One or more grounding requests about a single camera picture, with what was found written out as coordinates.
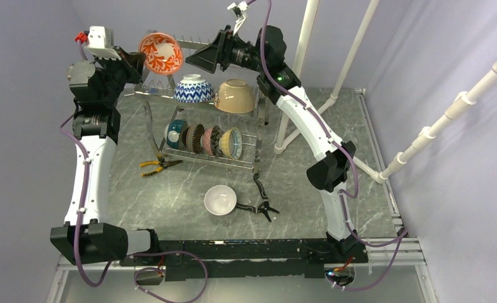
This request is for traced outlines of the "steel dish rack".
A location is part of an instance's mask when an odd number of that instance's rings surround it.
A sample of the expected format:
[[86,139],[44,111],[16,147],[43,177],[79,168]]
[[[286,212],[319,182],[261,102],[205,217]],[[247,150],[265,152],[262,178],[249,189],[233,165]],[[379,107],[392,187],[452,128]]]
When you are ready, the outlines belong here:
[[258,175],[261,169],[261,151],[263,144],[263,128],[268,124],[270,115],[270,101],[263,97],[259,90],[254,91],[254,99],[256,100],[255,108],[248,113],[242,113],[244,117],[253,117],[256,119],[256,126],[254,134],[243,134],[244,139],[243,147],[253,152],[253,157],[248,158],[245,153],[237,159],[230,159],[225,156],[215,157],[204,153],[193,153],[186,151],[184,148],[174,149],[167,145],[166,139],[162,139],[160,144],[157,143],[156,137],[153,132],[153,114],[152,102],[161,106],[174,106],[171,121],[177,119],[178,114],[184,110],[193,110],[198,112],[206,112],[210,115],[226,115],[227,113],[217,109],[213,102],[199,102],[199,103],[183,103],[174,100],[174,85],[176,84],[173,76],[167,76],[168,85],[162,86],[158,82],[157,86],[153,82],[149,84],[139,84],[133,89],[133,92],[126,93],[124,97],[134,97],[139,100],[145,110],[145,120],[147,128],[147,138],[150,147],[159,160],[182,160],[185,162],[199,163],[204,165],[211,165],[215,167],[222,167],[225,169],[245,170],[251,171],[254,175]]

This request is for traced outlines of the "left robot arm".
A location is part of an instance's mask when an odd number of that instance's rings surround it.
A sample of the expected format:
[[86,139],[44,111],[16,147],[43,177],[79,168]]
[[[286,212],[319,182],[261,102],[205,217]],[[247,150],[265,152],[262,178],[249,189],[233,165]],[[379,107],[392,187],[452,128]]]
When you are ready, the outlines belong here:
[[142,82],[146,59],[142,52],[127,53],[119,47],[115,51],[117,59],[76,61],[67,70],[76,106],[68,134],[76,146],[76,173],[63,226],[51,229],[50,241],[73,265],[122,261],[134,253],[153,265],[162,256],[151,230],[128,231],[105,217],[121,123],[117,101],[127,84]]

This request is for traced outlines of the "orange floral bowl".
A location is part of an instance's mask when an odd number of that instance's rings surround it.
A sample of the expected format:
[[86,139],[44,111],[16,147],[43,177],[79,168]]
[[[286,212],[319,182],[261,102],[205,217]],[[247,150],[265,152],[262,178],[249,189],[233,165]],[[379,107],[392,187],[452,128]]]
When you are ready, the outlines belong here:
[[175,74],[184,64],[183,50],[179,42],[165,33],[146,35],[138,50],[146,55],[145,66],[155,74]]

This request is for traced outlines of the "plain white bowl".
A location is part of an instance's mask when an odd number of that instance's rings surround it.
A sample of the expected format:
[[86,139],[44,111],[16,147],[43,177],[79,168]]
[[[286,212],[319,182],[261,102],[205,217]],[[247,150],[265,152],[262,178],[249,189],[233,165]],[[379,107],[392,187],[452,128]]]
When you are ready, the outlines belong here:
[[212,215],[228,215],[236,207],[237,195],[234,190],[226,185],[211,187],[204,195],[204,206]]

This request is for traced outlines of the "brown floral bowl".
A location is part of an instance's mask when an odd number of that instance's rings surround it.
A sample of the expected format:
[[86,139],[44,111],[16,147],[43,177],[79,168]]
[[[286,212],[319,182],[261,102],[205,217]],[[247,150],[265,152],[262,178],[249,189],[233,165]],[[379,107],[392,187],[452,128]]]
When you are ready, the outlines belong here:
[[204,151],[213,157],[221,157],[223,155],[220,149],[220,139],[223,131],[219,126],[213,126],[205,130],[202,136],[202,147]]

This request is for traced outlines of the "red patterned bowl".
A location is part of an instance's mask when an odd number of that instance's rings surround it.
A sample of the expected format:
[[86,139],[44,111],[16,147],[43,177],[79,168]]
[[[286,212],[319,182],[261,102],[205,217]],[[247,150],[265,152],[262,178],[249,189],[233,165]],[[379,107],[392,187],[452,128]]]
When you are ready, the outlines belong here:
[[214,97],[212,84],[200,74],[184,75],[174,89],[174,100],[182,103],[210,102]]

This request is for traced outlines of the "yellow teal patterned bowl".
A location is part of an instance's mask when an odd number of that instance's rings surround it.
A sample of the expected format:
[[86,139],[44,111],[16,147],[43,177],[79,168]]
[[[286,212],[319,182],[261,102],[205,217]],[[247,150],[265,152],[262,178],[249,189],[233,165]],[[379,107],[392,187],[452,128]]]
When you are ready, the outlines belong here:
[[238,128],[226,131],[219,141],[220,149],[226,158],[239,160],[243,150],[242,134]]

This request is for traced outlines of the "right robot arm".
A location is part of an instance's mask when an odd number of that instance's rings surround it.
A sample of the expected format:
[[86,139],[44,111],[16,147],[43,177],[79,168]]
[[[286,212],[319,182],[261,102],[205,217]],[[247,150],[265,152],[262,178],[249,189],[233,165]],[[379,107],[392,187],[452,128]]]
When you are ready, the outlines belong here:
[[306,95],[300,79],[285,63],[287,45],[281,29],[266,25],[254,44],[243,41],[226,26],[215,40],[186,58],[186,63],[208,73],[225,71],[231,64],[258,72],[260,92],[297,127],[313,152],[316,163],[306,175],[319,191],[327,219],[328,253],[336,262],[365,251],[349,221],[345,182],[353,164],[353,142],[344,142],[323,120]]

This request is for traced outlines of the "teal white bowl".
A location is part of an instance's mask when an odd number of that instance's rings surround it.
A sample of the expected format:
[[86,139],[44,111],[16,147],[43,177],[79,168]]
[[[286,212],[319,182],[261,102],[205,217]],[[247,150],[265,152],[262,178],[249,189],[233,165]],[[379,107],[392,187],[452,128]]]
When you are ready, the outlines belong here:
[[188,123],[183,119],[174,119],[165,129],[164,138],[167,146],[175,150],[183,147]]

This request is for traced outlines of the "beige dark rimmed bowl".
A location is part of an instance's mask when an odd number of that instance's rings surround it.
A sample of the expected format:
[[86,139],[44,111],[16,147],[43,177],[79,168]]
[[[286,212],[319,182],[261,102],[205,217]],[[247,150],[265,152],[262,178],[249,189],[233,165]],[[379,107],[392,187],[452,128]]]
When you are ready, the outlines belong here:
[[188,128],[186,136],[186,148],[189,152],[199,154],[203,147],[201,139],[204,135],[205,128],[202,124],[195,124]]

